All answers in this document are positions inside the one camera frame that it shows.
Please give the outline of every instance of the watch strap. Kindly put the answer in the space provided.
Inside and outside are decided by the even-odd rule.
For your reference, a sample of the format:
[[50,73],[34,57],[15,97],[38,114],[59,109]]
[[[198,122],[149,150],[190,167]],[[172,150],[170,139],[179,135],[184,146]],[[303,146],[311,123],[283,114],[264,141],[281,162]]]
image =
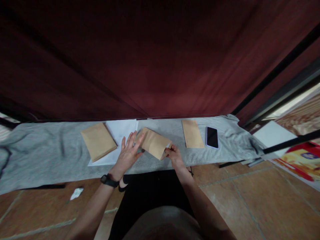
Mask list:
[[105,184],[105,185],[108,185],[108,186],[111,186],[111,187],[114,187],[116,188],[118,185],[119,185],[119,181],[116,182],[116,181],[113,181],[111,178],[110,178],[110,174],[107,174],[107,175],[103,175],[100,179],[100,181]]

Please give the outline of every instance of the table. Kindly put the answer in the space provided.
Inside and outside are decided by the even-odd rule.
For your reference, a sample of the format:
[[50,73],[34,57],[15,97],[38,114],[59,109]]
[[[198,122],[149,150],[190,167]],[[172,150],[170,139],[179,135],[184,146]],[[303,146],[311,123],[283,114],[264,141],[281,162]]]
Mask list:
[[[227,116],[190,118],[196,120],[205,143],[206,126],[218,130],[219,149],[186,148],[181,119],[139,120],[143,127],[172,140],[186,166],[233,162],[258,158],[262,149],[253,136]],[[98,122],[24,123],[0,142],[0,194],[60,182],[100,178],[112,166],[88,167],[90,159],[80,131]],[[172,169],[168,158],[159,161],[145,152],[127,174]]]

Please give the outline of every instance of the smartphone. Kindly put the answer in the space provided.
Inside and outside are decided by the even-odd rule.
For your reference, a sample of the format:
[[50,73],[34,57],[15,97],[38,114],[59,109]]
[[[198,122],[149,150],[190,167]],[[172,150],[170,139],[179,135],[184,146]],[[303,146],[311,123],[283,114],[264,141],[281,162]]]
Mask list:
[[206,144],[208,147],[219,149],[218,131],[215,128],[207,127]]

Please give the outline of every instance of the black pants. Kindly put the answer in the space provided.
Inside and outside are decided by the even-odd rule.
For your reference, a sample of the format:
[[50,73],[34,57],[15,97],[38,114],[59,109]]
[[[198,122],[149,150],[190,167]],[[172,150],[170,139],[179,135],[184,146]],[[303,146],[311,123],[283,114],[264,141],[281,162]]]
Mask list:
[[109,240],[121,240],[141,215],[161,206],[176,206],[194,217],[174,170],[132,175],[113,220]]

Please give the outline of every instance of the tile grout line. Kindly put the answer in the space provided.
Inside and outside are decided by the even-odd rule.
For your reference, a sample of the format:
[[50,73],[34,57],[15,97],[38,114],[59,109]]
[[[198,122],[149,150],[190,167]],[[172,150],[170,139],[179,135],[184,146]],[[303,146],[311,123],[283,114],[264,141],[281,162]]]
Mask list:
[[[106,210],[106,211],[104,211],[104,214],[112,213],[112,212],[115,212],[117,210],[118,210],[117,207],[114,208],[114,209],[111,209],[111,210]],[[71,220],[68,220],[68,221],[65,221],[65,222],[61,222],[61,223],[57,223],[57,224],[54,224],[54,225],[51,225],[51,226],[48,226],[48,227],[38,228],[36,230],[32,230],[32,231],[29,231],[29,232],[26,232],[26,233],[20,233],[20,234],[17,234],[17,235],[13,235],[11,237],[0,238],[0,240],[14,240],[14,239],[18,239],[18,238],[34,235],[34,234],[37,234],[37,233],[46,232],[46,231],[49,231],[51,229],[60,228],[60,227],[64,227],[64,226],[70,225],[76,219],[77,218],[74,218],[74,219],[71,219]]]
[[3,214],[3,216],[0,218],[0,224],[2,223],[2,221],[5,219],[5,217],[8,215],[8,213],[10,212],[10,210],[13,208],[13,205],[16,203],[16,201],[18,201],[18,199],[20,198],[21,194],[24,192],[24,190],[21,190],[18,195],[16,196],[16,198],[12,201],[12,203],[10,204],[10,206],[8,207],[8,209],[6,210],[6,212]]
[[308,200],[305,199],[305,197],[304,197],[304,196],[298,191],[298,189],[290,182],[290,180],[287,179],[286,176],[284,176],[284,175],[279,171],[278,168],[276,168],[276,170],[277,170],[277,171],[280,173],[280,175],[289,183],[289,185],[293,188],[293,190],[305,201],[305,203],[306,203],[309,207],[311,207],[311,209],[312,209],[318,216],[320,216],[320,213],[318,212],[318,210],[316,210],[316,209],[314,208],[314,206],[313,206],[311,203],[309,203]]
[[217,184],[217,183],[232,181],[233,179],[241,178],[241,177],[248,176],[248,175],[252,175],[252,174],[255,174],[255,173],[259,173],[259,172],[264,172],[264,171],[267,171],[267,170],[272,169],[272,168],[274,168],[274,167],[275,167],[275,166],[267,167],[267,168],[263,168],[263,169],[259,169],[259,170],[253,171],[253,172],[249,172],[249,173],[237,175],[237,176],[235,176],[235,177],[230,177],[228,171],[225,169],[225,171],[227,171],[228,176],[229,176],[230,178],[223,179],[223,180],[219,180],[219,181],[216,181],[216,182],[213,182],[213,183],[208,183],[208,184],[199,186],[199,188],[207,187],[207,186],[210,186],[210,185],[213,185],[213,184]]
[[251,211],[250,211],[250,209],[249,209],[249,207],[248,207],[247,203],[245,202],[244,198],[243,198],[243,197],[242,197],[242,195],[240,194],[240,191],[238,190],[238,188],[237,188],[236,184],[234,183],[233,179],[231,180],[231,182],[232,182],[232,184],[233,184],[234,188],[236,189],[237,194],[239,195],[239,197],[240,197],[240,198],[241,198],[241,200],[243,201],[244,205],[246,206],[246,208],[247,208],[247,210],[248,210],[248,212],[249,212],[249,214],[250,214],[250,216],[251,216],[251,218],[252,218],[252,220],[253,220],[254,224],[256,225],[257,229],[258,229],[258,230],[259,230],[259,232],[260,232],[260,235],[262,236],[262,238],[263,238],[264,240],[267,240],[267,239],[266,239],[266,237],[264,236],[264,234],[263,234],[262,230],[260,229],[259,224],[257,223],[256,219],[253,217],[253,215],[252,215],[252,213],[251,213]]

